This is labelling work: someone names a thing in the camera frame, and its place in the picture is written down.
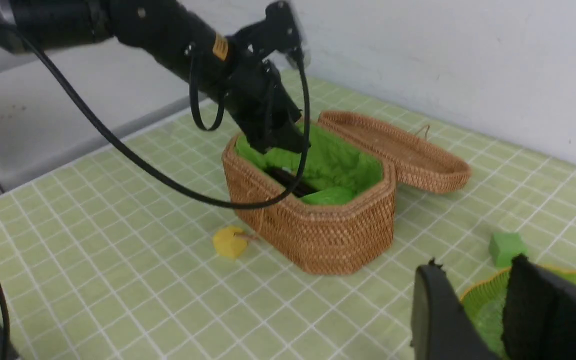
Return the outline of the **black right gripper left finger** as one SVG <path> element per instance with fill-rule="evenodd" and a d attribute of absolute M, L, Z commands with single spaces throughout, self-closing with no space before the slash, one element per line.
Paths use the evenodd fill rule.
<path fill-rule="evenodd" d="M 442 265 L 414 272 L 411 342 L 416 360 L 498 360 L 478 335 Z"/>

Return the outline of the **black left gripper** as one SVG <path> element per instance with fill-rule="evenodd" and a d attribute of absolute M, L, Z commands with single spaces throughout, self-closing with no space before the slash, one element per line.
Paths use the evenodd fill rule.
<path fill-rule="evenodd" d="M 224 86 L 226 111 L 254 150 L 303 152 L 308 141 L 297 128 L 302 111 L 272 62 L 242 55 L 219 84 Z"/>

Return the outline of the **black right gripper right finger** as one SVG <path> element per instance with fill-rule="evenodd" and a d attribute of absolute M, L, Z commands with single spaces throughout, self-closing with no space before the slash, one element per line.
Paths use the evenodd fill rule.
<path fill-rule="evenodd" d="M 516 256 L 506 287 L 502 342 L 512 360 L 576 360 L 576 284 Z"/>

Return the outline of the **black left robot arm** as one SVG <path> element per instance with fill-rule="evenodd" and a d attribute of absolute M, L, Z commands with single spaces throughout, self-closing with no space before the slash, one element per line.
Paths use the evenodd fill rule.
<path fill-rule="evenodd" d="M 198 129 L 217 130 L 229 113 L 254 150 L 301 153 L 308 139 L 297 128 L 302 111 L 276 66 L 283 54 L 304 68 L 304 39 L 287 0 L 224 36 L 176 0 L 0 0 L 0 48 L 11 54 L 119 43 L 146 51 L 189 85 Z"/>

